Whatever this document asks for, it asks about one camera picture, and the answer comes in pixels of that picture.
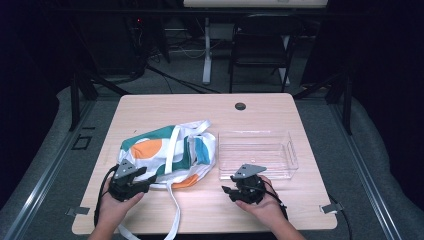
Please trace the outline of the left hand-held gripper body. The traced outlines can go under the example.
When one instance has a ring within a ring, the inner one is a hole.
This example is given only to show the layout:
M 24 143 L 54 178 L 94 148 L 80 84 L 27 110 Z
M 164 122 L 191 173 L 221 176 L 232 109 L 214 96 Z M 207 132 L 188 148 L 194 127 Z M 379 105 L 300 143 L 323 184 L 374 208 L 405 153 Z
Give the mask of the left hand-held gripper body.
M 109 183 L 109 193 L 111 196 L 121 202 L 134 197 L 136 194 L 134 187 L 133 173 L 138 168 L 129 160 L 123 159 L 117 167 L 117 170 L 113 174 L 113 177 Z

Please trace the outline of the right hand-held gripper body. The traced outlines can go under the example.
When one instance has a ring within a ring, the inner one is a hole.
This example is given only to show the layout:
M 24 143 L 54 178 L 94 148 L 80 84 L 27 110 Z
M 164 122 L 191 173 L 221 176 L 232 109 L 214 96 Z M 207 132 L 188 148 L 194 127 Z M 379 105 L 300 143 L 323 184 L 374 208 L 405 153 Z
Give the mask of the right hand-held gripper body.
M 231 176 L 231 180 L 237 187 L 234 195 L 239 195 L 240 201 L 247 204 L 258 204 L 266 192 L 265 183 L 258 174 L 265 170 L 266 168 L 263 166 L 243 164 Z

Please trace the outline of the clear plastic box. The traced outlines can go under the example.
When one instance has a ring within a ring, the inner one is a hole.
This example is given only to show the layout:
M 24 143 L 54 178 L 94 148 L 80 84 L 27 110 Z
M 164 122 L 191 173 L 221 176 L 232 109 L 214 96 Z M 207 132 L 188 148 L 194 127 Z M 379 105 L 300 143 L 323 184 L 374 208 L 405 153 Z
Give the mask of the clear plastic box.
M 217 158 L 221 180 L 229 180 L 245 164 L 265 167 L 262 174 L 269 179 L 291 179 L 298 169 L 288 131 L 220 132 Z

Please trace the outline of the white teal orange tote bag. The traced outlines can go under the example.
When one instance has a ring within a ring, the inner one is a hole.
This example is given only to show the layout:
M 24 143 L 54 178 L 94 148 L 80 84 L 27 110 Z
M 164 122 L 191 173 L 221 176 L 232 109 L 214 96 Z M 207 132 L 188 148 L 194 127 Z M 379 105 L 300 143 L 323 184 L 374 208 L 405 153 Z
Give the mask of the white teal orange tote bag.
M 186 188 L 204 178 L 216 163 L 216 137 L 207 129 L 208 120 L 201 120 L 156 129 L 122 142 L 117 164 L 123 159 L 137 168 L 147 167 L 145 174 L 134 179 L 139 182 L 154 175 L 150 189 Z

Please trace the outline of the person's left hand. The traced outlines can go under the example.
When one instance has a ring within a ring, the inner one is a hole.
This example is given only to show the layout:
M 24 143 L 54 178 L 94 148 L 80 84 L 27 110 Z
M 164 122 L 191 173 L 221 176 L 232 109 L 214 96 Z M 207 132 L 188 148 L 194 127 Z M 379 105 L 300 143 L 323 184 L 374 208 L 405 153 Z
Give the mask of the person's left hand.
M 110 193 L 102 195 L 99 217 L 96 227 L 101 230 L 114 232 L 123 221 L 126 214 L 144 197 L 143 193 L 138 193 L 129 200 L 123 202 L 116 200 Z

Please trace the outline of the person's right hand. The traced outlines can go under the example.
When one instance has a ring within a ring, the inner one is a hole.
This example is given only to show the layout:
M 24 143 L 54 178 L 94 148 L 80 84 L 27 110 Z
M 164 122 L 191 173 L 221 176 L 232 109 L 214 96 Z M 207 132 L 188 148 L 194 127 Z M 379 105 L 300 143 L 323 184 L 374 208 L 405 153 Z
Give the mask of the person's right hand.
M 272 232 L 280 231 L 286 228 L 289 224 L 281 210 L 281 206 L 274 198 L 276 192 L 272 188 L 271 181 L 263 175 L 260 178 L 265 182 L 266 193 L 259 204 L 247 204 L 237 200 L 235 204 L 242 210 L 256 217 L 264 226 Z

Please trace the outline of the black metal stand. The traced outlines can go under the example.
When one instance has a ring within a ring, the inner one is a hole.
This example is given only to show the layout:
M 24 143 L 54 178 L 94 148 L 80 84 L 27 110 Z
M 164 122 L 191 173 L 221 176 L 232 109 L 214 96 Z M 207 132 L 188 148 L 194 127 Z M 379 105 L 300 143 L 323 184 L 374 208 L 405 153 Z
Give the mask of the black metal stand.
M 351 135 L 351 108 L 352 108 L 352 87 L 353 81 L 350 77 L 350 74 L 347 72 L 337 73 L 324 81 L 319 83 L 312 84 L 307 87 L 305 90 L 295 94 L 294 99 L 303 99 L 310 94 L 318 91 L 319 89 L 329 86 L 325 101 L 328 104 L 336 104 L 340 98 L 343 98 L 343 108 L 342 108 L 342 126 L 345 131 Z
M 106 87 L 112 92 L 124 96 L 128 95 L 129 92 L 118 87 L 117 85 L 109 82 L 105 78 L 101 77 L 94 72 L 88 70 L 78 70 L 75 72 L 73 78 L 70 81 L 70 95 L 71 95 L 71 125 L 69 130 L 73 131 L 76 129 L 77 125 L 80 122 L 80 94 L 89 100 L 95 101 L 99 93 L 94 87 L 95 83 L 99 83 L 100 85 Z

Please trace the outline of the white desk leg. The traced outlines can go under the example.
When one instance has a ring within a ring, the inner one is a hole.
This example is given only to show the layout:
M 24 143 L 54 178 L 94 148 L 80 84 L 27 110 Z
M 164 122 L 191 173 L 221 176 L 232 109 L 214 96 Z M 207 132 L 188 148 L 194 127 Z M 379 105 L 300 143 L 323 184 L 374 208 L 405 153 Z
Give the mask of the white desk leg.
M 205 19 L 204 39 L 205 39 L 205 59 L 204 59 L 202 83 L 205 85 L 208 85 L 211 83 L 211 68 L 212 68 L 210 22 L 208 18 Z

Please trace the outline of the black chair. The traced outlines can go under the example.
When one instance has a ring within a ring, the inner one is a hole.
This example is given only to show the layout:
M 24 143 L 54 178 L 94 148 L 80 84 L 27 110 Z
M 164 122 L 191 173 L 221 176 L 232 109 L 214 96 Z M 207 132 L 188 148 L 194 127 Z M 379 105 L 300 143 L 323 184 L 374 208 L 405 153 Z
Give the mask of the black chair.
M 277 14 L 251 14 L 236 21 L 228 73 L 229 92 L 233 91 L 234 68 L 284 69 L 281 91 L 285 90 L 294 53 L 294 45 L 304 30 L 299 17 Z

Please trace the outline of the metal table corner bracket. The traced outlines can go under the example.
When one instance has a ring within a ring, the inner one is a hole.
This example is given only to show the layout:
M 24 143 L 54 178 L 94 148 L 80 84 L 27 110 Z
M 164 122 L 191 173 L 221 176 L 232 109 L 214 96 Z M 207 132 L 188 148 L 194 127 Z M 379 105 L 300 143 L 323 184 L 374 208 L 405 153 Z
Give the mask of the metal table corner bracket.
M 77 215 L 87 215 L 89 213 L 89 211 L 90 211 L 90 209 L 87 208 L 87 207 L 78 206 L 78 207 L 74 207 L 74 208 L 72 208 L 72 207 L 68 208 L 67 211 L 65 212 L 65 214 L 67 216 L 75 217 Z
M 320 205 L 320 211 L 324 214 L 337 214 L 344 209 L 341 203 L 332 203 L 328 205 Z

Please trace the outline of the metal floor rail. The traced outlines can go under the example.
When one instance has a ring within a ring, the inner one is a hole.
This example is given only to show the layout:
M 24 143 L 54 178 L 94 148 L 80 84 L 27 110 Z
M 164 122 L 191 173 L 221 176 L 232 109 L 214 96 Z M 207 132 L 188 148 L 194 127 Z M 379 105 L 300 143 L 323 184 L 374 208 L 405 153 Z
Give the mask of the metal floor rail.
M 352 164 L 357 172 L 359 180 L 364 188 L 364 191 L 367 195 L 367 198 L 371 204 L 373 212 L 377 217 L 381 229 L 387 240 L 403 240 L 401 234 L 399 233 L 397 226 L 395 225 L 393 218 L 387 208 L 387 205 L 378 190 L 371 173 L 369 172 L 364 158 L 353 138 L 352 135 L 349 135 L 342 123 L 342 113 L 341 110 L 333 104 L 329 105 L 329 109 L 332 113 L 332 116 L 335 118 L 336 125 L 341 132 L 347 146 L 350 149 L 350 152 L 353 156 Z
M 89 117 L 95 101 L 85 102 L 80 120 L 72 131 L 71 106 L 61 102 L 59 112 L 22 180 L 0 210 L 0 240 L 21 240 L 55 181 L 65 155 L 77 138 L 82 123 Z

